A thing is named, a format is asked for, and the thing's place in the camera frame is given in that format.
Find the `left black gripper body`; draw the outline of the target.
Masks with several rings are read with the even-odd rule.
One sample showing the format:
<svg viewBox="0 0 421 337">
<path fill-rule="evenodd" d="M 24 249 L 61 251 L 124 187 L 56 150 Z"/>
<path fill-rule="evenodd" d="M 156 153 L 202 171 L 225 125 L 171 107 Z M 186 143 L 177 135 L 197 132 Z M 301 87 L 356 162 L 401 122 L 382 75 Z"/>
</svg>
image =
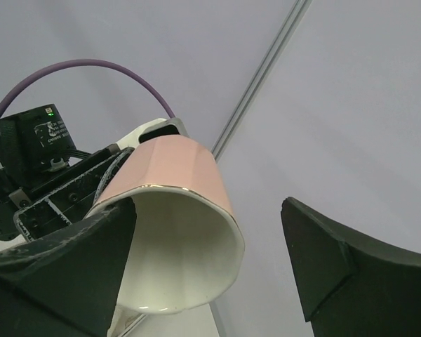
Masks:
<svg viewBox="0 0 421 337">
<path fill-rule="evenodd" d="M 82 220 L 132 152 L 107 147 L 28 190 L 13 187 L 1 168 L 0 241 L 31 242 Z"/>
</svg>

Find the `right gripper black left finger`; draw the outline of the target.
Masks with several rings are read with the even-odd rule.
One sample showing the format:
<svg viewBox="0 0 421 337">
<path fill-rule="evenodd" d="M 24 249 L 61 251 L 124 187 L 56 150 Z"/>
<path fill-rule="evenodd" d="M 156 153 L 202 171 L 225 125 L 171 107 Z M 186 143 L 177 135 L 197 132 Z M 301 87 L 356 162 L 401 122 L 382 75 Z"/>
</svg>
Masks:
<svg viewBox="0 0 421 337">
<path fill-rule="evenodd" d="M 0 336 L 106 336 L 136 222 L 123 199 L 0 252 Z"/>
</svg>

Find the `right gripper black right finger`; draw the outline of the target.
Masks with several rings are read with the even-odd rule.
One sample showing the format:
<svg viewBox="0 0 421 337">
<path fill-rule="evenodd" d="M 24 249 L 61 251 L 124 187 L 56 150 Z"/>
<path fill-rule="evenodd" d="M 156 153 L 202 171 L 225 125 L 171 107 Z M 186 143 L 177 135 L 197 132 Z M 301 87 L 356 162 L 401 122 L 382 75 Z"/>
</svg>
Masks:
<svg viewBox="0 0 421 337">
<path fill-rule="evenodd" d="M 374 239 L 295 198 L 281 222 L 315 336 L 421 336 L 421 253 Z"/>
</svg>

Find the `light pink mug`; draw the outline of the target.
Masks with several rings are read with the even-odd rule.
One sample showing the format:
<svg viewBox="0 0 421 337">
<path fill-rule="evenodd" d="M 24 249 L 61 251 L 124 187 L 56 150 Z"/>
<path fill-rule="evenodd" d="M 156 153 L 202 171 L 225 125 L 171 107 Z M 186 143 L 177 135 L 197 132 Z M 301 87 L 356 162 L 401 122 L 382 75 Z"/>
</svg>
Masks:
<svg viewBox="0 0 421 337">
<path fill-rule="evenodd" d="M 215 300 L 235 282 L 245 243 L 204 146 L 181 135 L 138 145 L 90 214 L 122 199 L 137 218 L 119 305 L 174 314 Z"/>
</svg>

